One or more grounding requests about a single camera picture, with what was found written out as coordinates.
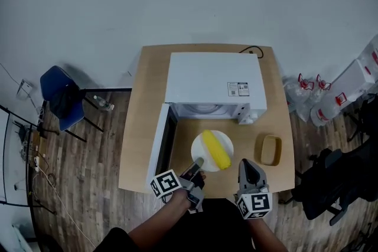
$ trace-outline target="cable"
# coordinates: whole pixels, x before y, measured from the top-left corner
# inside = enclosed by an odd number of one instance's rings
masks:
[[[262,57],[264,57],[264,52],[263,52],[262,49],[261,49],[260,47],[258,47],[257,45],[251,45],[250,47],[246,47],[244,50],[239,51],[239,53],[242,53],[242,52],[244,52],[244,51],[246,51],[246,50],[249,50],[250,48],[258,48],[258,49],[260,50],[260,52],[261,52],[261,57],[258,56],[258,59],[261,59]]]
[[[52,182],[50,181],[48,184],[49,184],[51,187],[54,188],[54,187],[57,185],[57,178],[55,177],[54,174],[48,174],[47,177],[48,177],[49,180],[50,180],[50,177],[53,178],[53,181],[52,181]]]
[[[63,208],[64,208],[64,210],[66,211],[66,213],[68,214],[68,216],[71,218],[71,220],[72,220],[72,222],[75,224],[75,226],[76,226],[76,228],[81,232],[81,234],[91,243],[91,245],[93,246],[93,248],[96,248],[96,246],[95,246],[95,244],[93,244],[93,242],[84,234],[84,232],[80,229],[80,227],[76,224],[76,222],[75,222],[75,220],[72,218],[72,216],[70,215],[70,213],[69,213],[69,211],[67,210],[67,208],[66,208],[66,206],[65,206],[65,204],[64,204],[64,202],[61,200],[61,198],[60,198],[60,196],[59,196],[59,194],[58,194],[58,191],[56,190],[56,188],[52,185],[52,183],[50,182],[50,180],[48,179],[48,176],[45,174],[45,172],[40,168],[40,167],[38,167],[39,169],[40,169],[40,171],[44,174],[44,176],[45,176],[45,178],[46,178],[46,180],[47,180],[47,182],[50,184],[50,186],[51,187],[53,187],[53,189],[54,189],[54,191],[55,191],[55,193],[57,194],[57,197],[58,197],[58,199],[59,199],[59,201],[61,202],[61,204],[62,204],[62,206],[63,206]]]
[[[8,74],[8,76],[13,80],[14,83],[16,83],[18,85],[18,87],[20,87],[27,95],[28,95],[28,98],[30,99],[30,102],[31,104],[33,105],[35,111],[37,112],[38,115],[41,115],[44,113],[44,109],[42,106],[35,106],[35,103],[33,101],[33,99],[31,98],[31,96],[28,94],[28,92],[26,90],[24,90],[21,85],[19,84],[19,82],[17,82],[16,80],[14,80],[14,78],[11,76],[11,74],[9,73],[9,71],[5,68],[5,66],[2,65],[2,63],[0,62],[0,66],[5,70],[5,72]]]
[[[35,177],[36,177],[37,175],[38,175],[38,174],[34,175],[33,180],[31,181],[31,193],[34,194],[34,196],[35,196],[35,198],[36,198],[37,200],[40,200],[40,199],[37,197],[37,194],[35,194],[35,190],[34,190],[34,179],[35,179]]]
[[[48,164],[48,162],[46,161],[46,159],[43,157],[43,155],[42,155],[38,150],[34,149],[34,151],[36,151],[36,152],[41,156],[42,160],[45,161],[45,163],[46,163],[46,165],[47,165],[47,168],[46,168],[46,172],[47,172],[47,171],[48,171],[48,168],[50,167],[49,164]]]
[[[24,181],[24,180],[25,180],[25,178],[20,179],[18,182],[14,183],[14,186],[16,186],[18,183],[20,183],[20,182],[22,182],[22,181]]]
[[[37,126],[39,126],[40,123],[43,123],[43,117],[45,116],[45,108],[43,106],[37,107],[37,113],[39,113],[38,114],[38,123],[37,123]]]

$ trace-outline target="white box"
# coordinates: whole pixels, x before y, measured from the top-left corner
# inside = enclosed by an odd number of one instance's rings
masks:
[[[357,58],[362,66],[372,75],[375,81],[378,80],[378,35],[376,35],[361,52]]]
[[[347,101],[342,108],[357,100],[365,91],[374,85],[375,81],[360,60],[356,59],[333,81],[331,89],[327,94],[336,97],[344,93]]]

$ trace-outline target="white microwave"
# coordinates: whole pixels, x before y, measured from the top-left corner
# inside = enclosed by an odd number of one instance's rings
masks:
[[[256,54],[172,53],[148,166],[151,179],[169,169],[180,119],[235,119],[252,124],[266,111]]]

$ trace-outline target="barcode sticker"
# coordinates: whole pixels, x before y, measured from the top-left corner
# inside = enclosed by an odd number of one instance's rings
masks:
[[[237,84],[237,91],[239,93],[239,96],[249,96],[249,89],[248,89],[248,83],[246,82],[238,82]]]
[[[227,82],[230,97],[238,97],[239,91],[237,89],[237,82]]]

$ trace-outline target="red clip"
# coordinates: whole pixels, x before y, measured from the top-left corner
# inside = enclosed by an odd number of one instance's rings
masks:
[[[341,106],[343,103],[347,101],[347,98],[344,93],[339,94],[336,98],[336,103]]]
[[[315,83],[314,83],[314,82],[312,82],[312,81],[309,81],[309,82],[308,82],[308,84],[310,84],[310,83],[312,83],[312,87],[310,88],[310,87],[308,86],[308,88],[307,88],[307,89],[313,90],[313,89],[314,89],[314,86],[315,86]]]
[[[319,74],[317,75],[317,82],[320,86],[320,83],[322,82],[322,80],[321,80],[321,77],[320,77]],[[323,89],[323,90],[330,90],[331,89],[331,83],[325,82],[324,86],[323,87],[320,86],[320,88]]]

